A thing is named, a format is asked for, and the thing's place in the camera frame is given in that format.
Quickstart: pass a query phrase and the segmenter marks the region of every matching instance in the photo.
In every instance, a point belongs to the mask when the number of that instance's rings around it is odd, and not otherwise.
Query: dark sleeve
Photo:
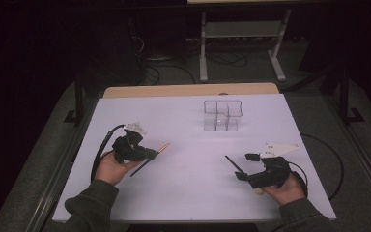
[[[61,231],[108,232],[110,211],[118,192],[116,187],[104,181],[95,180],[92,182],[79,195],[66,200],[65,207],[71,217],[62,225]]]
[[[279,212],[287,232],[336,231],[331,221],[315,209],[307,198],[281,206]]]

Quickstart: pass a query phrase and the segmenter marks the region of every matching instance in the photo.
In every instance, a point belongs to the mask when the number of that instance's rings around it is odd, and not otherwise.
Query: white table surface
[[[243,116],[238,131],[204,131],[205,100],[239,100]],[[309,180],[309,200],[326,217],[336,218],[303,145],[283,95],[228,95],[101,99],[94,112],[53,219],[65,221],[66,199],[90,185],[93,160],[106,134],[121,124],[140,122],[147,131],[141,146],[170,146],[143,169],[129,172],[111,211],[112,220],[144,222],[232,222],[280,218],[278,205],[237,180],[230,157],[246,173],[264,171],[263,163],[247,161],[267,142],[298,144],[285,159],[302,167]],[[104,151],[118,136],[116,130]]]

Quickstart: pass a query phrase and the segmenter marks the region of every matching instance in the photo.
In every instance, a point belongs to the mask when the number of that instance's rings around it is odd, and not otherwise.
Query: gray floor
[[[284,83],[278,82],[266,53],[270,45],[272,41],[257,42],[256,45],[241,51],[233,49],[232,54],[221,53],[222,58],[218,58],[217,53],[211,53],[211,57],[215,60],[208,62],[209,83],[274,82],[282,89],[310,75],[310,73],[298,71],[307,42],[284,42],[278,58],[288,79]],[[241,67],[218,64],[218,61],[225,62],[224,59],[227,59],[229,63],[236,59],[236,55],[248,57],[247,64],[244,65],[244,59],[234,63]],[[159,70],[158,84],[160,85],[192,84],[191,76],[198,83],[197,55],[184,60],[154,62],[153,66]],[[149,78],[144,84],[155,84],[156,72],[149,69],[148,74]],[[303,133],[306,149],[328,196],[333,194],[340,180],[340,165],[335,153],[343,160],[345,170],[343,185],[331,200],[332,207],[337,214],[337,220],[334,222],[337,230],[371,231],[371,170],[365,168],[366,161],[371,161],[371,103],[363,90],[351,82],[350,107],[357,108],[365,122],[352,123],[346,127],[338,119],[336,113],[338,94],[335,93],[331,97],[319,94],[318,88],[322,81],[323,79],[319,79],[296,93],[285,94],[286,100],[300,132]],[[52,207],[42,207],[42,203],[50,202],[47,201],[45,194],[49,188],[48,183],[54,176],[56,177],[56,171],[59,170],[56,168],[59,167],[59,160],[65,155],[65,150],[73,141],[75,143],[76,138],[81,134],[81,128],[75,127],[72,123],[64,123],[68,112],[74,110],[73,93],[74,89],[71,85],[53,110],[39,141],[0,212],[0,231],[56,231],[57,223],[51,221],[50,217],[41,218],[44,222],[42,226],[34,226],[31,218],[39,215],[36,212],[39,207],[50,214]],[[66,173],[71,166],[71,162],[63,166]],[[279,221],[258,223],[258,227],[261,232],[268,232],[279,224]],[[113,224],[112,230],[124,231],[125,228],[127,225],[116,223]]]

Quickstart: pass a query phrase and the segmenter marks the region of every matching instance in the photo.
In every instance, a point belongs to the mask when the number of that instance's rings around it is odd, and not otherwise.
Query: floor
[[[284,42],[278,59],[287,81],[277,81],[267,55],[273,43],[273,40],[232,41],[232,45],[225,47],[224,44],[230,43],[211,42],[209,84],[273,82],[283,90],[312,74],[298,70],[307,41]],[[142,84],[199,83],[198,49],[195,49],[198,42],[189,40],[188,46],[182,59],[158,52],[150,56]],[[284,95],[326,193],[332,197],[337,231],[371,231],[371,104],[364,91],[351,81],[349,107],[356,108],[364,122],[346,126],[337,114],[338,91],[331,96],[321,95],[319,87],[323,81],[321,77]],[[85,98],[86,115],[91,114],[94,105],[96,100]],[[89,122],[83,120],[79,127],[66,123],[67,114],[74,109],[71,85],[54,108],[0,212],[0,231],[56,230],[58,223],[50,219],[50,214],[72,167],[72,159],[65,159],[76,153]],[[275,231],[279,225],[280,221],[257,223],[261,232]],[[128,225],[113,223],[112,231],[127,228]]]

